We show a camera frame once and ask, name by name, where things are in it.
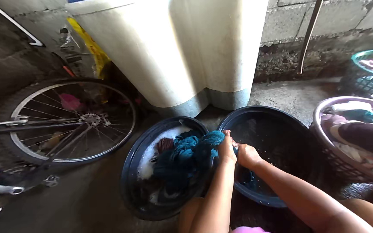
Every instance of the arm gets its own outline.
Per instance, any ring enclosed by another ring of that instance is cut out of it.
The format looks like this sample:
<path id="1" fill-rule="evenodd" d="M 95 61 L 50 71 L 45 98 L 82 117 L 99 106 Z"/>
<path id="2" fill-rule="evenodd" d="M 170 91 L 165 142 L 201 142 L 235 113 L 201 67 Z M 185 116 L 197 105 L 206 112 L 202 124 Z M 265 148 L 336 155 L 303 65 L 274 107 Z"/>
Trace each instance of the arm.
<path id="1" fill-rule="evenodd" d="M 210 188 L 189 232 L 227 233 L 230 228 L 231 196 L 234 187 L 234 169 L 237 158 L 232 150 L 230 131 L 224 131 L 225 139 L 218 147 L 220 164 L 215 171 Z"/>
<path id="2" fill-rule="evenodd" d="M 363 219 L 322 190 L 264 161 L 254 147 L 241 144 L 238 151 L 238 162 L 263 179 L 315 232 L 373 233 Z"/>

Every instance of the wet floor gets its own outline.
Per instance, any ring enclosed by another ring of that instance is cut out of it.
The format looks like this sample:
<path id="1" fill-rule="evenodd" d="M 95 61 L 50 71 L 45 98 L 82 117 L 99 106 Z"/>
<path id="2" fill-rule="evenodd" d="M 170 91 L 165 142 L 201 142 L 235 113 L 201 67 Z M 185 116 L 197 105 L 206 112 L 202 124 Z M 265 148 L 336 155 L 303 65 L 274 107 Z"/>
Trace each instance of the wet floor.
<path id="1" fill-rule="evenodd" d="M 313 108 L 335 95 L 335 87 L 331 80 L 256 84 L 249 104 L 279 108 L 308 125 Z M 210 106 L 196 118 L 214 130 L 228 113 Z M 160 119 L 157 114 L 149 115 L 121 149 L 96 163 L 60 174 L 56 187 L 0 196 L 0 233 L 176 232 L 177 217 L 158 222 L 139 220 L 125 207 L 119 193 L 120 172 L 128 151 L 136 138 Z M 334 198 L 359 197 L 373 203 L 373 184 L 344 183 L 323 163 L 312 166 L 320 168 L 312 177 L 313 183 Z M 240 225 L 260 225 L 276 233 L 310 231 L 288 209 L 262 206 L 234 192 L 231 226 Z"/>

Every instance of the hand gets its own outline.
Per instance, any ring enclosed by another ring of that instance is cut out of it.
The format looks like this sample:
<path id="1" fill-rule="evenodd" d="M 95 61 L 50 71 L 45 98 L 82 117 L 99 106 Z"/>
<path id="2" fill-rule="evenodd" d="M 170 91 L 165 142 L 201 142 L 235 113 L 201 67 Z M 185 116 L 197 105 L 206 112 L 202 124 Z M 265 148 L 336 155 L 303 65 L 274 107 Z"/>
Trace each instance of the hand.
<path id="1" fill-rule="evenodd" d="M 263 159 L 260 157 L 256 148 L 247 144 L 239 144 L 238 146 L 238 163 L 248 169 L 253 169 Z"/>
<path id="2" fill-rule="evenodd" d="M 237 157 L 232 149 L 233 144 L 236 146 L 237 143 L 232 139 L 230 136 L 231 130 L 224 130 L 223 133 L 225 134 L 224 140 L 218 146 L 218 156 L 220 157 L 221 161 L 232 161 L 236 163 Z"/>

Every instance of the green laundry basket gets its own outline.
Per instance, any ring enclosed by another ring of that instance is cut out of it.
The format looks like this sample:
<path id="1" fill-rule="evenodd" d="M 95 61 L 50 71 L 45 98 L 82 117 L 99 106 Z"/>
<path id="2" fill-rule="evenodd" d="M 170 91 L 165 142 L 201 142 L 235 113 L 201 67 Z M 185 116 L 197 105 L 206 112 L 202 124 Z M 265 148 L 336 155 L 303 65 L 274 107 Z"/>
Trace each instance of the green laundry basket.
<path id="1" fill-rule="evenodd" d="M 339 92 L 344 95 L 373 99 L 373 70 L 359 63 L 373 59 L 373 50 L 366 50 L 351 57 L 352 66 L 339 84 Z"/>

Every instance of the leg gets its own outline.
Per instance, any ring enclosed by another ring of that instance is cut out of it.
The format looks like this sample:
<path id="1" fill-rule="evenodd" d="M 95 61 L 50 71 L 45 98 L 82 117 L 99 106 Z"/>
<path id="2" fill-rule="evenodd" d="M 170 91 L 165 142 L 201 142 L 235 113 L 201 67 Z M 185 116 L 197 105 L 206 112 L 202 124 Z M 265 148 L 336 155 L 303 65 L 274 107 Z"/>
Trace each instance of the leg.
<path id="1" fill-rule="evenodd" d="M 179 214 L 179 233 L 188 233 L 191 228 L 192 221 L 198 208 L 201 206 L 204 198 L 194 197 L 189 200 Z"/>
<path id="2" fill-rule="evenodd" d="M 340 201 L 342 205 L 350 209 L 356 215 L 373 227 L 373 204 L 361 199 L 349 199 Z"/>

